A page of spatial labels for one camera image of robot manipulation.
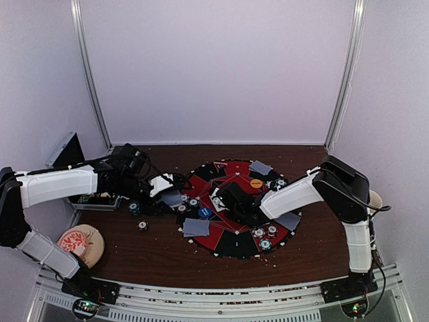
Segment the green blue chip stack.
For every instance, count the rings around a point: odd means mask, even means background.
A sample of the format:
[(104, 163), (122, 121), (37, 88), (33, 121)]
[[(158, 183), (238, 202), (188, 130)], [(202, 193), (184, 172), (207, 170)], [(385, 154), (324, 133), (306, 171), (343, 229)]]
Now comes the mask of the green blue chip stack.
[(128, 206), (128, 210), (129, 210), (130, 214), (132, 214), (132, 216), (141, 215), (139, 203), (130, 203)]

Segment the brown red chip stack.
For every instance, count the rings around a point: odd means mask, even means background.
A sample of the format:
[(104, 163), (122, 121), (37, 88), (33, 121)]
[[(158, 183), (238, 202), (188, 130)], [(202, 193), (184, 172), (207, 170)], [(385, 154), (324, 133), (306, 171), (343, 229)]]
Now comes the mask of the brown red chip stack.
[(140, 222), (137, 224), (137, 228), (138, 228), (138, 230), (140, 230), (140, 231), (146, 231), (146, 230), (148, 229), (148, 223), (147, 223), (146, 221), (140, 221)]

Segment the blue orange poker chip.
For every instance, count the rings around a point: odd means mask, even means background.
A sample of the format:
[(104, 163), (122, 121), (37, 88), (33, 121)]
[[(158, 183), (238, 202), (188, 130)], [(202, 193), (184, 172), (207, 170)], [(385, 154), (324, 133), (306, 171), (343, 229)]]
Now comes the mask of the blue orange poker chip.
[(265, 231), (262, 228), (254, 229), (251, 233), (254, 238), (262, 238), (265, 235)]

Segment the orange big blind button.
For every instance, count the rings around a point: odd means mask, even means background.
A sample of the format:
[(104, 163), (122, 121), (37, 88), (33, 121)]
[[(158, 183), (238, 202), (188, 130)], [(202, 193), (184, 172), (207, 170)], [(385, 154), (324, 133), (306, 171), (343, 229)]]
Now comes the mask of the orange big blind button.
[(252, 179), (250, 185), (254, 189), (260, 189), (263, 186), (263, 182), (259, 179)]

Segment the brown white poker chip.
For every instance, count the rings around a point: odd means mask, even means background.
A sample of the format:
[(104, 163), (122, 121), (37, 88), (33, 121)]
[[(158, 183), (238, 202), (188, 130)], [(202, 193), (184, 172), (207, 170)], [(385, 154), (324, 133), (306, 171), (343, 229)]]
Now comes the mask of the brown white poker chip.
[(277, 229), (277, 227), (276, 227), (276, 226), (274, 226), (274, 225), (269, 225), (269, 226), (267, 227), (267, 229), (266, 229), (266, 232), (267, 232), (267, 236), (268, 236), (268, 237), (270, 237), (270, 238), (274, 238), (274, 237), (276, 237), (276, 236), (277, 236), (277, 234), (278, 234), (278, 229)]

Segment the green blue poker chip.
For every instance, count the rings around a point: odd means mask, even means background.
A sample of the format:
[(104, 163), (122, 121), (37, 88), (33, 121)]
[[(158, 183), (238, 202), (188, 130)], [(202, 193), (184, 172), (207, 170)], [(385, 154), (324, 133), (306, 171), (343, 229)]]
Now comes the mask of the green blue poker chip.
[(270, 250), (272, 247), (272, 242), (269, 239), (261, 239), (259, 241), (259, 247), (263, 251)]

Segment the grey cards seat nine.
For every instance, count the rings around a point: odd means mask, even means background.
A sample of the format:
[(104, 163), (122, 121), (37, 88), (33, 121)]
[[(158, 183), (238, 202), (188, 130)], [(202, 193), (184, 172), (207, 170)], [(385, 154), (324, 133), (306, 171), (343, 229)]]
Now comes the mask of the grey cards seat nine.
[(298, 224), (300, 223), (301, 216), (292, 212), (287, 212), (282, 216), (278, 217), (275, 221), (279, 223), (281, 226), (285, 227), (286, 229), (293, 231), (297, 228)]

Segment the grey cards seat two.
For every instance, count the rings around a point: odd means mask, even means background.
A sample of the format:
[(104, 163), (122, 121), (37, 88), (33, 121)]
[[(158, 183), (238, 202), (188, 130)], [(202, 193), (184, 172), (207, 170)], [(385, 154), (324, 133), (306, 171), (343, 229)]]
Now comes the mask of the grey cards seat two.
[(186, 218), (182, 228), (185, 237), (205, 237), (210, 235), (210, 221)]

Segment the grey cards seat six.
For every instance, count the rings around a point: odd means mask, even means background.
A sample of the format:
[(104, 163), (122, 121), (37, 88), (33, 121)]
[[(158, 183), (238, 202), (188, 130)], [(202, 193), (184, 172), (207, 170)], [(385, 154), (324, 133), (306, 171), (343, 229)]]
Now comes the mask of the grey cards seat six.
[(272, 169), (273, 168), (271, 166), (264, 164), (263, 162), (260, 162), (258, 160), (252, 161), (252, 163), (250, 163), (249, 165), (249, 170), (251, 172), (257, 172), (264, 176), (268, 175)]

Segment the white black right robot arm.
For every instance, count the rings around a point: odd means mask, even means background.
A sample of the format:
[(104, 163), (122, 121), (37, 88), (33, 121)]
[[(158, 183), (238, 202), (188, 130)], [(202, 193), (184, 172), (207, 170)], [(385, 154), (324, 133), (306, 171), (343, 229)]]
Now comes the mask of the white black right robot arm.
[(290, 184), (271, 184), (256, 197), (231, 183), (214, 193), (228, 216), (249, 227), (259, 227), (290, 211), (324, 202), (342, 223), (349, 251), (349, 274), (338, 282), (324, 282), (326, 298), (363, 296), (377, 290), (373, 276), (373, 217), (391, 206), (370, 203), (369, 179), (352, 166), (327, 156), (306, 175)]

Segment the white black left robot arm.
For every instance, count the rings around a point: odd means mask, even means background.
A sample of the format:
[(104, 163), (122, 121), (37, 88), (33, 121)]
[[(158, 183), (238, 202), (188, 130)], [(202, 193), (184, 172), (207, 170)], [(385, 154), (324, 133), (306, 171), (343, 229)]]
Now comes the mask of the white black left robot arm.
[(152, 205), (156, 195), (174, 187), (150, 157), (131, 144), (119, 153), (57, 168), (14, 171), (1, 169), (1, 246), (18, 249), (51, 268), (82, 298), (99, 295), (89, 267), (76, 254), (63, 250), (32, 227), (24, 211), (34, 205), (77, 195), (113, 193)]

